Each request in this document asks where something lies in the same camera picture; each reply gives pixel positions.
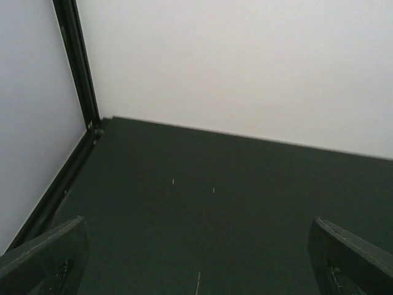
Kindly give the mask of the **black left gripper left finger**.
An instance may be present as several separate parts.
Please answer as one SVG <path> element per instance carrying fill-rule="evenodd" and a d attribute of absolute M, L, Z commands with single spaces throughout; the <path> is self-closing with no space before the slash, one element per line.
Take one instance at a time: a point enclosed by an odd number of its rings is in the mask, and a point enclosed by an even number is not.
<path fill-rule="evenodd" d="M 1 294 L 77 294 L 90 251 L 78 216 L 1 256 Z"/>

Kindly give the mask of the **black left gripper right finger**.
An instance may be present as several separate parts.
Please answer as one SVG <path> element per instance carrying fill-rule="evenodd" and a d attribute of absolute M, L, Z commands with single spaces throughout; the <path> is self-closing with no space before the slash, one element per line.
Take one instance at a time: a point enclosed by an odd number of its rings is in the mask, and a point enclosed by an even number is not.
<path fill-rule="evenodd" d="M 315 218 L 308 254 L 321 294 L 392 294 L 392 254 Z"/>

